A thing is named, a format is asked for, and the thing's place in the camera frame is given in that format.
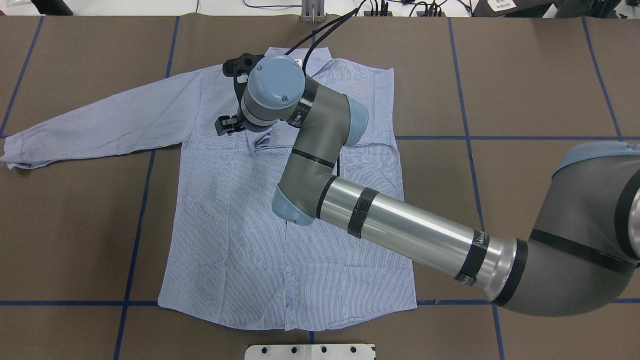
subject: white label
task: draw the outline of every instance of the white label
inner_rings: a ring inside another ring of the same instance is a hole
[[[489,3],[489,6],[491,6],[495,12],[501,12],[503,10],[516,7],[513,0],[486,0],[486,2]]]

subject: shirt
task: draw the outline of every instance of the shirt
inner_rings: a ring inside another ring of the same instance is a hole
[[[290,56],[303,58],[306,51]],[[307,74],[369,112],[361,140],[341,150],[340,175],[402,200],[393,69],[333,59],[324,48],[313,52]],[[271,212],[298,130],[279,122],[263,133],[218,136],[215,119],[237,107],[233,80],[215,65],[10,136],[0,160],[10,168],[37,168],[182,143],[162,307],[238,329],[309,331],[415,308],[409,259],[320,220],[302,227]]]

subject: table surface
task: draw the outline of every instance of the table surface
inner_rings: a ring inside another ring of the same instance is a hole
[[[294,15],[0,17],[0,139],[313,28]],[[528,238],[570,147],[640,140],[640,72],[620,66],[640,58],[640,21],[358,17],[339,31],[326,41],[334,57],[395,70],[408,202],[494,236]],[[638,276],[615,304],[570,318],[503,310],[419,265],[416,310],[339,331],[239,331],[161,309],[179,156],[0,168],[0,358],[241,359],[253,344],[374,343],[378,359],[637,359]]]
[[[249,8],[245,6],[242,0],[65,0],[69,8],[76,15],[184,15],[196,11],[206,15],[284,15],[284,14],[300,14],[300,8]],[[270,4],[300,4],[301,0],[245,0],[247,4],[260,6]],[[469,4],[476,8],[478,0],[446,0],[442,4],[442,11],[448,17],[469,17],[461,2]],[[347,13],[360,4],[360,0],[325,0],[324,10],[329,14]],[[369,10],[371,6],[365,4],[362,6],[360,14],[365,10]],[[403,5],[401,3],[389,2],[389,11],[394,16],[409,16],[413,4]],[[38,15],[38,11],[29,0],[0,0],[0,10],[7,15]],[[423,10],[423,6],[418,6],[416,11]],[[631,19],[640,17],[638,7],[626,5],[626,1],[622,2],[615,9],[618,13],[622,13]]]

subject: black strap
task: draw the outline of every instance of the black strap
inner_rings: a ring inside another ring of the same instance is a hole
[[[331,161],[326,161],[325,159],[318,158],[317,156],[313,156],[313,155],[309,154],[308,152],[304,152],[302,150],[298,150],[295,147],[293,149],[291,149],[291,153],[295,154],[295,155],[300,155],[303,158],[307,158],[309,160],[315,161],[316,163],[322,164],[322,165],[324,165],[326,167],[333,168],[333,166],[335,165]]]
[[[349,219],[349,225],[347,226],[347,232],[349,235],[355,236],[358,239],[362,238],[362,226],[364,221],[367,220],[369,215],[369,208],[373,203],[373,198],[376,197],[378,192],[372,188],[364,188],[360,193],[356,205],[353,207],[351,213],[351,219]]]
[[[631,275],[636,269],[635,265],[627,263],[622,259],[618,259],[615,256],[605,254],[604,252],[596,250],[593,247],[588,247],[587,245],[583,245],[581,243],[577,243],[560,236],[546,233],[545,231],[533,229],[531,231],[531,240],[541,242],[557,250],[564,251],[568,254],[589,261],[590,263],[600,265],[604,268],[619,272],[624,275]]]
[[[631,247],[631,240],[629,239],[629,213],[631,212],[631,205],[633,205],[634,197],[640,188],[640,170],[638,170],[629,179],[624,189],[618,197],[618,203],[616,204],[616,213],[614,217],[614,224],[616,228],[616,238],[622,248],[622,251],[628,257],[636,260],[640,260],[634,248]]]
[[[316,218],[320,218],[320,211],[322,210],[322,203],[324,202],[324,197],[326,197],[327,191],[329,191],[331,184],[333,184],[333,180],[336,180],[336,178],[337,176],[335,175],[331,176],[331,179],[329,179],[329,181],[326,182],[324,189],[322,189],[322,194],[320,194],[320,200],[318,200],[318,206],[316,208]]]
[[[316,93],[318,91],[318,83],[307,76],[307,81],[305,82],[305,89],[302,92],[302,96],[296,105],[296,109],[291,113],[289,120],[287,122],[294,127],[301,127],[302,123],[307,118],[311,107],[314,105],[314,101],[316,100]]]
[[[518,285],[520,284],[520,280],[522,279],[524,268],[527,265],[528,255],[529,247],[526,241],[516,239],[516,256],[513,258],[511,271],[509,272],[509,276],[507,277],[507,281],[504,283],[502,290],[500,290],[498,296],[496,296],[492,301],[494,304],[503,306],[511,300],[513,294],[518,288]]]
[[[482,263],[484,263],[488,246],[489,235],[484,231],[474,230],[474,239],[471,241],[467,258],[453,279],[467,286],[473,285],[476,282],[476,277],[482,267]]]

